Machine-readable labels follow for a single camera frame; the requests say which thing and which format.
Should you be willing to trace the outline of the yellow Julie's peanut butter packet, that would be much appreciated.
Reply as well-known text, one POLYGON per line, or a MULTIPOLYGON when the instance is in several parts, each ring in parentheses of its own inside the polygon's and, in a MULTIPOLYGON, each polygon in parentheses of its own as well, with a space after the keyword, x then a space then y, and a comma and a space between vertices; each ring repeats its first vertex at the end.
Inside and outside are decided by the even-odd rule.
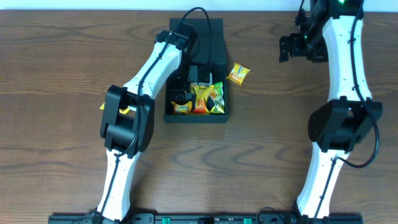
POLYGON ((172 101, 172 106, 173 106, 173 114, 174 115, 190 115, 192 112, 192 102, 191 101, 189 101, 188 103, 182 104, 182 105, 172 101))

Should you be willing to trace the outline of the yellow Apollo cake packet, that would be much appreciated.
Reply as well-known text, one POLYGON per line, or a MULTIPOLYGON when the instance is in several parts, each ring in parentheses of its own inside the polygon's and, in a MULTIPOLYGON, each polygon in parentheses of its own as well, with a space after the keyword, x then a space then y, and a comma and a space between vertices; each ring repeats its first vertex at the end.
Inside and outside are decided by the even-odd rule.
MULTIPOLYGON (((105 106, 105 103, 103 103, 103 104, 100 106, 100 109, 101 109, 101 110, 104 110, 104 106, 105 106)), ((130 108, 129 108, 129 107, 127 107, 126 109, 119 109, 119 112, 120 112, 121 114, 128 114, 129 111, 130 111, 130 108)))
POLYGON ((190 92, 196 95, 197 99, 204 98, 207 100, 213 88, 214 85, 199 84, 197 82, 190 83, 190 92))

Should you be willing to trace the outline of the yellow orange snack packet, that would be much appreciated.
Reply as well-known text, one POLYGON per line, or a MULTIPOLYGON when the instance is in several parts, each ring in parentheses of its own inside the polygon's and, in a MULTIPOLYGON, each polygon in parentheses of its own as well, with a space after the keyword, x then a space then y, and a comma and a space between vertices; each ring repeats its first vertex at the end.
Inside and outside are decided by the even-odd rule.
POLYGON ((192 113, 196 115, 209 115, 210 112, 207 108, 208 95, 196 94, 195 108, 192 113))

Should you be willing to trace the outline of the green yellow snack packet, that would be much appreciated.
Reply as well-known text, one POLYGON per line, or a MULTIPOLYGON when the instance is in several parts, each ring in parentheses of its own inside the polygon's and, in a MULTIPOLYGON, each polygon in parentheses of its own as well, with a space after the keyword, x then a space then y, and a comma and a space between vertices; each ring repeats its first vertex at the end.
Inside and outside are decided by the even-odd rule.
POLYGON ((211 114, 225 114, 224 110, 224 98, 223 98, 223 82, 214 84, 211 91, 210 113, 211 114))

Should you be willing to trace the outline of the black gift box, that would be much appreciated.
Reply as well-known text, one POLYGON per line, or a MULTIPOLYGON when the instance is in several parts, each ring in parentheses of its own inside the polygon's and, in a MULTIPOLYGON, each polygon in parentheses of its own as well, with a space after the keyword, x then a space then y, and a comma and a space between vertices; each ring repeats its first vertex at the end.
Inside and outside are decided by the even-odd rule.
POLYGON ((165 84, 165 114, 167 123, 225 123, 228 114, 228 56, 223 33, 222 19, 184 19, 180 28, 192 26, 195 31, 195 41, 189 50, 188 65, 183 75, 184 80, 169 78, 165 84), (215 84, 223 83, 224 113, 210 115, 176 115, 173 112, 172 101, 178 103, 194 102, 193 94, 183 93, 193 82, 215 84))

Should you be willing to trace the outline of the yellow Le-mond biscuit packet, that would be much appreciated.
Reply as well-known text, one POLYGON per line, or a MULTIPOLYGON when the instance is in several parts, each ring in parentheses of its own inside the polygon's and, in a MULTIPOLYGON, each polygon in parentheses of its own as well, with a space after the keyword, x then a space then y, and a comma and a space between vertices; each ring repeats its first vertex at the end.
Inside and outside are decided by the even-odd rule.
POLYGON ((229 75, 226 78, 242 86, 244 79, 246 78, 246 76, 249 74, 250 71, 251 71, 250 68, 247 68, 241 65, 240 63, 234 63, 233 68, 231 69, 229 75))

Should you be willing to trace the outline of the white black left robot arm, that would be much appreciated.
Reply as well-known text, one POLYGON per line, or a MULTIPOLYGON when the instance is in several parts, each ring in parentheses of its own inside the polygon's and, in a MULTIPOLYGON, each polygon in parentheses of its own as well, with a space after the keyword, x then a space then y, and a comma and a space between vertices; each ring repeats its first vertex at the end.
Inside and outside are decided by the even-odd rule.
POLYGON ((106 92, 100 136, 108 165, 93 223, 121 223, 127 218, 135 168, 154 132, 155 99, 169 78, 181 79, 187 73, 196 38, 195 31, 163 30, 138 73, 106 92))

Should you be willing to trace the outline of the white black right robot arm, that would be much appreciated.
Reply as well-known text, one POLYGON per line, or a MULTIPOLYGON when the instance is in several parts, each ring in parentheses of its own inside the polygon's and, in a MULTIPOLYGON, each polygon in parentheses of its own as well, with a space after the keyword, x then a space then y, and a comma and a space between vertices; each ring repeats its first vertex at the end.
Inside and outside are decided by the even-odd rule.
POLYGON ((311 0, 310 11, 299 9, 297 33, 279 40, 280 62, 305 57, 329 66, 327 102, 308 120, 312 158, 303 189, 286 223, 361 223, 357 214, 330 213, 338 175, 355 145, 373 131, 379 143, 377 121, 382 103, 374 101, 364 73, 362 1, 311 0))

